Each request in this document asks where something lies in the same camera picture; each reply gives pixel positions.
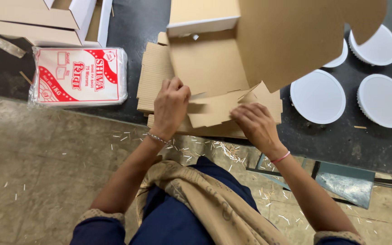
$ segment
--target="right hand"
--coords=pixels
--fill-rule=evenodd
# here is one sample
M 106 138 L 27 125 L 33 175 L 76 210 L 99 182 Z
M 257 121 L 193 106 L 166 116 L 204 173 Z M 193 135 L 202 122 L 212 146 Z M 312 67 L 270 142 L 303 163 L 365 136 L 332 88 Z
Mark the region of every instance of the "right hand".
M 231 110 L 230 115 L 248 140 L 270 161 L 280 159 L 288 153 L 279 140 L 276 123 L 267 107 L 259 103 L 242 104 Z

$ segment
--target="pink thread bracelet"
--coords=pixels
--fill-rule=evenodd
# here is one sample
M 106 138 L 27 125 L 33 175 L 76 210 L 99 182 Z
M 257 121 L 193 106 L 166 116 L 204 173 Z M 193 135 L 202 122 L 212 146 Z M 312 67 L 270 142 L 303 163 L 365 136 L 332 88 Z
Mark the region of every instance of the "pink thread bracelet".
M 288 153 L 285 154 L 285 156 L 279 158 L 278 160 L 273 161 L 272 163 L 273 163 L 273 164 L 279 163 L 279 162 L 282 161 L 284 158 L 286 158 L 289 154 L 290 154 L 290 151 L 288 151 Z

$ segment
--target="hand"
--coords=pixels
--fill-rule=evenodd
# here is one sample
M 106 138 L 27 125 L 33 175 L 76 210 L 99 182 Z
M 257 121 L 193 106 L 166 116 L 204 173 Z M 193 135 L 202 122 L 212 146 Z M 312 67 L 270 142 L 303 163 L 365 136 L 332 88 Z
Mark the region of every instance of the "hand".
M 187 114 L 188 100 L 191 96 L 190 88 L 178 77 L 164 80 L 154 102 L 155 122 L 149 132 L 169 141 Z
M 259 103 L 242 104 L 231 110 L 230 115 L 250 142 L 271 161 L 288 153 L 279 140 L 276 123 L 267 107 Z

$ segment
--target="wooden stick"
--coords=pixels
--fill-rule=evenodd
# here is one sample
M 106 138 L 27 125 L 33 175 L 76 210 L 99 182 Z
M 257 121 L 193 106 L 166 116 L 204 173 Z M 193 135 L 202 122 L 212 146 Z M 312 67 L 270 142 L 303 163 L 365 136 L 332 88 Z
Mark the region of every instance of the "wooden stick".
M 19 73 L 20 73 L 20 75 L 23 76 L 23 78 L 25 78 L 25 80 L 26 80 L 27 82 L 29 82 L 29 83 L 32 85 L 31 80 L 30 80 L 22 71 L 19 71 Z

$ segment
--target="cardboard box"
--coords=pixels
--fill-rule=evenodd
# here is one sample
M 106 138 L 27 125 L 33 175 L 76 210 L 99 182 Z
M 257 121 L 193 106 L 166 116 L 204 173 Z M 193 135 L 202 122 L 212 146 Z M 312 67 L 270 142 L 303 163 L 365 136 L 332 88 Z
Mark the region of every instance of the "cardboard box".
M 149 115 L 148 127 L 151 128 L 154 125 L 155 116 Z M 212 127 L 202 127 L 194 129 L 190 123 L 190 119 L 186 117 L 179 126 L 177 133 L 192 136 L 211 136 L 211 137 L 230 137 L 245 139 L 243 131 L 238 127 L 234 121 L 227 121 L 220 125 Z
M 81 42 L 83 47 L 106 47 L 112 3 L 113 0 L 97 1 L 85 40 Z M 46 39 L 40 40 L 34 37 L 26 37 L 26 39 L 35 46 L 68 46 L 64 42 L 49 42 L 45 41 Z
M 0 6 L 18 7 L 29 9 L 49 10 L 55 0 L 0 0 Z
M 146 51 L 143 54 L 143 60 L 141 63 L 141 74 L 137 92 L 137 110 L 141 112 L 154 112 L 154 101 L 161 89 L 162 81 L 164 79 L 171 79 L 175 76 L 170 62 L 170 53 L 169 48 L 167 47 L 167 41 L 166 34 L 163 32 L 158 35 L 158 44 L 148 43 L 146 45 Z M 267 99 L 274 100 L 273 104 L 277 108 L 280 108 L 280 110 L 271 111 L 272 115 L 280 122 L 282 100 L 280 100 L 279 92 L 270 94 L 267 91 Z M 153 121 L 154 115 L 149 115 L 148 127 L 153 125 Z M 220 125 L 211 127 L 204 126 L 195 129 L 192 127 L 189 117 L 186 117 L 183 121 L 178 133 L 193 136 L 245 138 L 244 133 L 233 121 L 227 121 Z
M 167 34 L 175 75 L 193 94 L 211 97 L 192 101 L 208 107 L 189 112 L 193 127 L 224 122 L 228 105 L 261 81 L 274 93 L 337 58 L 345 22 L 366 42 L 386 13 L 386 0 L 221 2 L 172 0 Z
M 112 0 L 90 3 L 90 19 L 81 30 L 41 27 L 0 21 L 0 34 L 25 37 L 35 46 L 106 47 Z
M 80 30 L 96 0 L 0 0 L 0 20 Z

